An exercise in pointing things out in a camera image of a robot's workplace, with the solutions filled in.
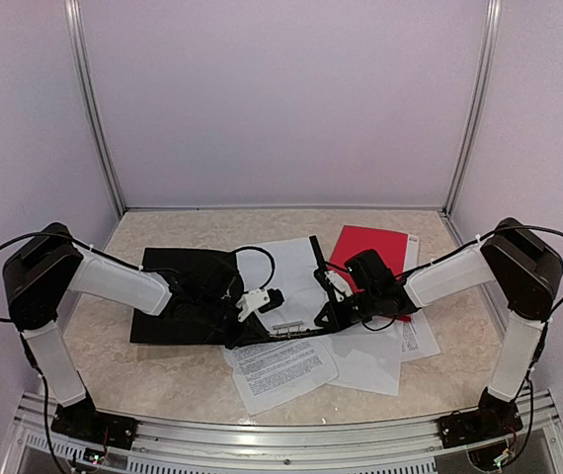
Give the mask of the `black clip folder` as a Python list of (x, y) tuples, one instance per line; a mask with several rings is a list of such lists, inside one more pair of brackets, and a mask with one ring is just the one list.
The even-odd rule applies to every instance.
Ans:
[(173, 294), (156, 316), (134, 312), (136, 344), (233, 350), (335, 334), (360, 320), (349, 288), (333, 285), (315, 237), (232, 251), (149, 247), (142, 263)]

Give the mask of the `white paper sheet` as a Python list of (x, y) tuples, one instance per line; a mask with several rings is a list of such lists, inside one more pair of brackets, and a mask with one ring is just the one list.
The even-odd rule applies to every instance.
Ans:
[(313, 320), (328, 302), (328, 295), (313, 275), (318, 265), (307, 237), (243, 246), (236, 250), (236, 260), (244, 294), (276, 288), (284, 297), (281, 307), (264, 314), (254, 312), (244, 322), (260, 323), (264, 335), (274, 325), (295, 321), (319, 328)]

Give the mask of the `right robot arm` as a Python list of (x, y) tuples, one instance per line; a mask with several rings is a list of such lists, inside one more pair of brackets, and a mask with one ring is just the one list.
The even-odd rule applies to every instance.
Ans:
[(510, 418), (509, 403), (535, 364), (542, 334), (563, 276), (561, 256), (539, 238), (541, 228), (508, 217), (490, 232), (431, 263), (395, 275), (373, 249), (346, 263), (357, 289), (338, 293), (320, 264), (315, 278), (328, 294), (315, 325), (327, 334), (374, 316), (397, 318), (474, 286), (496, 282), (507, 300), (509, 324), (485, 393), (488, 401), (472, 414), (471, 430), (490, 438)]

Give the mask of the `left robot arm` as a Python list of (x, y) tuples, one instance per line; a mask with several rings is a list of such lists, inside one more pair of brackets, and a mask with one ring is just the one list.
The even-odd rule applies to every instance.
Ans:
[(138, 265), (91, 249), (62, 223), (15, 239), (19, 245), (2, 268), (10, 322), (30, 363), (65, 410), (66, 425), (85, 439), (103, 430), (103, 416), (89, 405), (58, 325), (58, 309), (70, 293), (85, 293), (133, 311), (129, 341), (145, 346), (246, 347), (269, 340), (249, 308), (263, 294), (248, 291), (237, 251), (196, 248), (145, 249)]

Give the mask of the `silver metal folder clip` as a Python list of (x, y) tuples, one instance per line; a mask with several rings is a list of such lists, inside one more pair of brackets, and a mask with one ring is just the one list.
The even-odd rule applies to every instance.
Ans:
[(324, 332), (321, 328), (307, 328), (302, 321), (283, 323), (273, 326), (269, 332), (272, 341), (297, 340), (322, 336)]

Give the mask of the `printed sheet under red folder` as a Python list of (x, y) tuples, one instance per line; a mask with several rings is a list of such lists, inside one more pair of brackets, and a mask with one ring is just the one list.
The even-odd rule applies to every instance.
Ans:
[(425, 313), (420, 310), (410, 316), (409, 322), (399, 322), (401, 336), (401, 361), (408, 362), (438, 356), (441, 349)]

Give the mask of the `red plastic folder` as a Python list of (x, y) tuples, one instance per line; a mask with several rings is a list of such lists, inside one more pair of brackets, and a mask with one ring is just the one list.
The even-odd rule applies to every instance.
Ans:
[(352, 302), (357, 290), (345, 267), (345, 262), (356, 254), (374, 249), (384, 264), (393, 271), (400, 281), (405, 270), (407, 257), (417, 259), (415, 236), (401, 232), (346, 225), (343, 227), (329, 260), (330, 267), (343, 277), (351, 287), (353, 294), (343, 301)]

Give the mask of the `white paper sheet underneath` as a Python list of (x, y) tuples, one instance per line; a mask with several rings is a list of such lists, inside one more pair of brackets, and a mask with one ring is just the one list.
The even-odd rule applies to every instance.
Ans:
[(397, 396), (401, 372), (401, 336), (397, 331), (332, 335), (321, 344), (336, 365), (329, 382), (343, 388)]

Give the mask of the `printed text paper sheet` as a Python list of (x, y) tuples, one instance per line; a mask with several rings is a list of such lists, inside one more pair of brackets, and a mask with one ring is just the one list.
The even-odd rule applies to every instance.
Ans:
[(328, 351), (311, 340), (225, 349), (223, 356), (250, 415), (272, 410), (338, 377)]

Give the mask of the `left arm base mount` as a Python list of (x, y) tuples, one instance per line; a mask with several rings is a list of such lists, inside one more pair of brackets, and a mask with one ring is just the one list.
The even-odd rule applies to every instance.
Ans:
[(131, 450), (137, 427), (135, 418), (73, 407), (60, 407), (51, 423), (54, 433), (124, 450)]

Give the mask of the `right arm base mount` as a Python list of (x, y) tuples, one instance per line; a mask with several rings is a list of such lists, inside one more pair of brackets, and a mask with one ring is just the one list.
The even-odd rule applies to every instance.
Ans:
[(485, 389), (475, 409), (453, 411), (437, 419), (443, 448), (516, 434), (523, 428), (516, 399), (504, 401)]

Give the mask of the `front aluminium frame rail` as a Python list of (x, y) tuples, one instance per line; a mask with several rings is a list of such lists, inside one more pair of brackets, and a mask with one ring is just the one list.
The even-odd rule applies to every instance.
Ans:
[(22, 396), (0, 455), (0, 473), (474, 473), (473, 457), (498, 439), (447, 448), (436, 416), (348, 425), (266, 427), (141, 417), (129, 449), (109, 448), (92, 465), (93, 444), (46, 434), (45, 404)]

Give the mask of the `left aluminium corner post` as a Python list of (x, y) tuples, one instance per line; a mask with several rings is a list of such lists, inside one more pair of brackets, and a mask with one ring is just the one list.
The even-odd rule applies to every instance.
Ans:
[(122, 218), (127, 212), (127, 206), (111, 157), (92, 80), (88, 48), (83, 29), (81, 5), (78, 0), (65, 0), (63, 4), (87, 122), (96, 147), (98, 161), (105, 178), (108, 194), (118, 218)]

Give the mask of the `aluminium corner post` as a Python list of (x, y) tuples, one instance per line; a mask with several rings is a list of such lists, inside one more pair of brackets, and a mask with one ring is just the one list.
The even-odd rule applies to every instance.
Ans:
[(96, 147), (98, 161), (105, 178), (108, 194), (118, 218), (122, 218), (127, 212), (127, 206), (111, 157), (92, 80), (88, 48), (83, 29), (81, 5), (78, 0), (65, 0), (63, 4), (87, 122)]
[(460, 141), (457, 161), (451, 176), (448, 193), (442, 207), (442, 214), (446, 220), (452, 219), (465, 183), (467, 168), (485, 107), (489, 77), (493, 67), (499, 33), (501, 12), (501, 0), (489, 0), (487, 2), (482, 42), (465, 128)]

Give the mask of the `right aluminium corner post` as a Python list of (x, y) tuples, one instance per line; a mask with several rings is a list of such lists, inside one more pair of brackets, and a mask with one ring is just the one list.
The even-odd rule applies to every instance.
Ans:
[(451, 176), (448, 193), (442, 207), (442, 214), (446, 220), (452, 219), (465, 183), (467, 168), (485, 107), (489, 77), (493, 67), (499, 33), (501, 12), (501, 0), (489, 0), (487, 2), (482, 42), (465, 128), (460, 141), (457, 161)]

